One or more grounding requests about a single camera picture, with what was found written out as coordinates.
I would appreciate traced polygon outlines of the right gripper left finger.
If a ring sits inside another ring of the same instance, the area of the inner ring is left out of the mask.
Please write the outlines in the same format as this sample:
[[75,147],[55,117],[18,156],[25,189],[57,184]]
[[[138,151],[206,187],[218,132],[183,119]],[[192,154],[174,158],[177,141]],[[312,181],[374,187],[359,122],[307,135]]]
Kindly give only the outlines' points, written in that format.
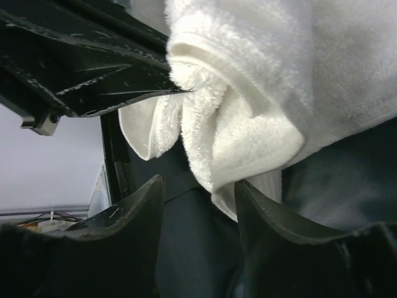
[[1,226],[2,297],[158,297],[165,181],[156,175],[65,231]]

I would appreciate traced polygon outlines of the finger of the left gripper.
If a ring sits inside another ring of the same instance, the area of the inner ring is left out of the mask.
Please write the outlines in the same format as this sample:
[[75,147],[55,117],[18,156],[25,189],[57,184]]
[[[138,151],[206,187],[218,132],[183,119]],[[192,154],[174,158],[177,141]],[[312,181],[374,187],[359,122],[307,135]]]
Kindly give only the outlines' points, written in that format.
[[122,6],[2,6],[1,104],[51,136],[63,116],[178,94],[166,42]]

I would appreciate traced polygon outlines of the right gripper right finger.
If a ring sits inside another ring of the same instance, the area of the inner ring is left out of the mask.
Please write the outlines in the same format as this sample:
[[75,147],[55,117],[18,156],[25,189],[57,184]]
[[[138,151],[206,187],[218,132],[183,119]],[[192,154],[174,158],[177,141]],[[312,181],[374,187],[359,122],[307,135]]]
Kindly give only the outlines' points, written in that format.
[[352,232],[325,227],[234,186],[244,263],[253,297],[395,297],[396,224]]

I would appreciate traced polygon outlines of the blue fish-print suitcase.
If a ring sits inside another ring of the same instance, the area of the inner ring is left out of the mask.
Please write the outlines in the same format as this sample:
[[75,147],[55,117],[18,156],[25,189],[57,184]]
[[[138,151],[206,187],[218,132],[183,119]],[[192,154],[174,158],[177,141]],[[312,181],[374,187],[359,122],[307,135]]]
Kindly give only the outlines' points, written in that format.
[[[142,161],[111,113],[100,119],[110,198],[118,202],[155,174],[166,199],[159,238],[159,297],[253,297],[239,225],[210,202],[187,166],[181,142]],[[396,121],[334,143],[282,172],[282,205],[325,227],[352,232],[396,224]]]

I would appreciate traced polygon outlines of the white fluffy towel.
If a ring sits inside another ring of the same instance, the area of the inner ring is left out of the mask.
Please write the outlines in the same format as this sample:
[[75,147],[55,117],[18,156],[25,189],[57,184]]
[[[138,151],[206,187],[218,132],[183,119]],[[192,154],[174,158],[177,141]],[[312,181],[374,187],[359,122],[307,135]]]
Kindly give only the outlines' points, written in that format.
[[167,62],[180,94],[123,107],[143,160],[178,138],[212,202],[233,186],[281,200],[281,170],[396,116],[395,1],[168,1]]

